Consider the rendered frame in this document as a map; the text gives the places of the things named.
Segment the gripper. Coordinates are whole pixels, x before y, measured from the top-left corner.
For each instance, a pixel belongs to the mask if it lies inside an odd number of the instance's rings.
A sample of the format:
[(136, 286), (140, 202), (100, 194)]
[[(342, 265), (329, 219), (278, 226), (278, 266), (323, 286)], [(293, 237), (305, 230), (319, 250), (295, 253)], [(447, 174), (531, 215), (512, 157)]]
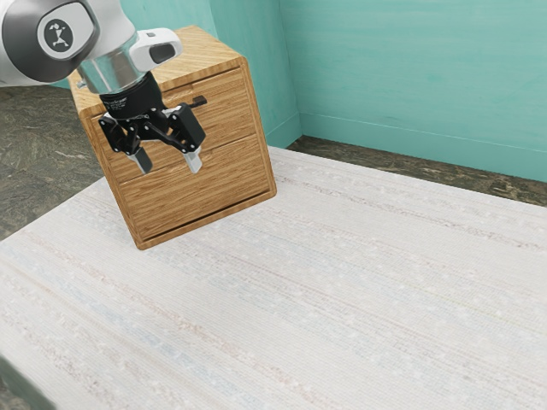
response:
[(192, 173), (201, 169), (203, 163), (199, 154), (206, 133), (192, 111), (196, 104), (182, 102), (176, 108), (166, 109), (162, 92), (152, 74), (146, 74), (124, 91), (101, 94), (99, 98), (110, 115), (98, 120), (110, 148), (124, 153), (137, 164), (142, 174), (151, 171), (152, 161), (140, 146), (136, 127), (131, 126), (126, 132), (119, 124), (122, 121), (148, 121), (154, 139), (182, 153)]

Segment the wooden drawer cabinet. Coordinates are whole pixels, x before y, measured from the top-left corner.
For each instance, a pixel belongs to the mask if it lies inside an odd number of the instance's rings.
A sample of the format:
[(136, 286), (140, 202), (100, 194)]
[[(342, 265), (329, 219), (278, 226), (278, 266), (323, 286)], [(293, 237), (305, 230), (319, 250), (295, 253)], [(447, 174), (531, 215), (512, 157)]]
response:
[(99, 97), (68, 82), (79, 119), (138, 249), (234, 214), (276, 194), (274, 174), (246, 59), (198, 26), (176, 30), (180, 56), (154, 69), (168, 108), (206, 104), (192, 111), (206, 133), (202, 166), (192, 173), (182, 152), (162, 142), (141, 145), (153, 163), (144, 174), (114, 152), (98, 120), (106, 110)]

